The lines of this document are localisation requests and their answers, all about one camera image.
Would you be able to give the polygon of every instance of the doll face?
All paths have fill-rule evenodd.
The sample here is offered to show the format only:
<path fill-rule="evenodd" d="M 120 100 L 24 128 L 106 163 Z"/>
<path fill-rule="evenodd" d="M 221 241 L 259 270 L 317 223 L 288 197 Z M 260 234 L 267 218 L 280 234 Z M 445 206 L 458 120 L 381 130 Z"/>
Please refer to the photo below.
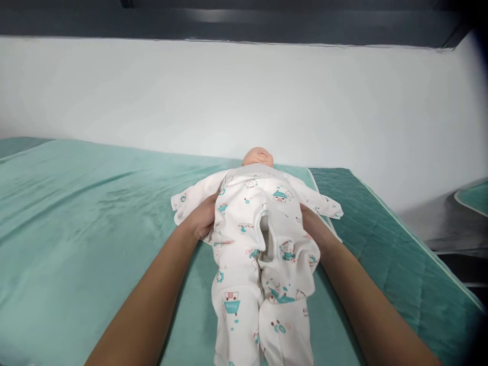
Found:
<path fill-rule="evenodd" d="M 251 164 L 264 164 L 273 167 L 273 155 L 262 147 L 253 147 L 242 160 L 242 166 Z"/>

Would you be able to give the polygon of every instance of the white onesie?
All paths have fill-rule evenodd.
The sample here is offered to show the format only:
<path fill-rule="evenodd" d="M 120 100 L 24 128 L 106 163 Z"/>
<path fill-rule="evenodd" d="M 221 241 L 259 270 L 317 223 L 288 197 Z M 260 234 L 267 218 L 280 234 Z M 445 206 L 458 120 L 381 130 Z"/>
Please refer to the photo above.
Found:
<path fill-rule="evenodd" d="M 300 203 L 331 218 L 341 206 L 300 179 L 263 164 L 215 173 L 171 198 L 180 224 L 220 190 L 204 241 L 219 266 L 212 285 L 217 366 L 314 365 L 306 298 L 320 252 Z"/>

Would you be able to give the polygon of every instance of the bed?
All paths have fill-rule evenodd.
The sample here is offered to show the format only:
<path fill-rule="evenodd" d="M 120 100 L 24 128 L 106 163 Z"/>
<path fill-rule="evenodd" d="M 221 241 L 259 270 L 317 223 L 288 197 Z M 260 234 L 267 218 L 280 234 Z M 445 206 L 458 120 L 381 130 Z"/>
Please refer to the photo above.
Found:
<path fill-rule="evenodd" d="M 0 140 L 0 363 L 82 365 L 175 224 L 170 197 L 237 161 L 71 140 Z M 341 203 L 344 244 L 444 365 L 465 356 L 479 300 L 347 169 L 277 166 Z M 199 245 L 162 364 L 212 364 L 217 271 Z M 317 365 L 364 364 L 320 267 L 309 298 Z"/>

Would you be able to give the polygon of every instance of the dark ceiling edge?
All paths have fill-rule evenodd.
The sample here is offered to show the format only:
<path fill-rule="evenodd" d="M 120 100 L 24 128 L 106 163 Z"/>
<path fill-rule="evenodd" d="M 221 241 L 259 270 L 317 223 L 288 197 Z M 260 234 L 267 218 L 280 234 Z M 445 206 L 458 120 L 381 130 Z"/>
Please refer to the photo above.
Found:
<path fill-rule="evenodd" d="M 0 34 L 254 43 L 455 47 L 465 29 L 454 12 L 123 9 L 0 10 Z"/>

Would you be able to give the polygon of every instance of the finger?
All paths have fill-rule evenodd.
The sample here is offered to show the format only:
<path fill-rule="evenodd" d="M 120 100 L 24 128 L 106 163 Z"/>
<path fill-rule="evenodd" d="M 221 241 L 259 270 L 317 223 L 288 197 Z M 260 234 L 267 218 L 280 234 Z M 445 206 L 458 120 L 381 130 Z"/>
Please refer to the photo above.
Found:
<path fill-rule="evenodd" d="M 215 202 L 217 200 L 217 197 L 219 196 L 219 193 L 216 192 L 214 194 L 212 194 L 211 196 L 208 196 L 205 201 L 209 201 L 209 202 Z"/>

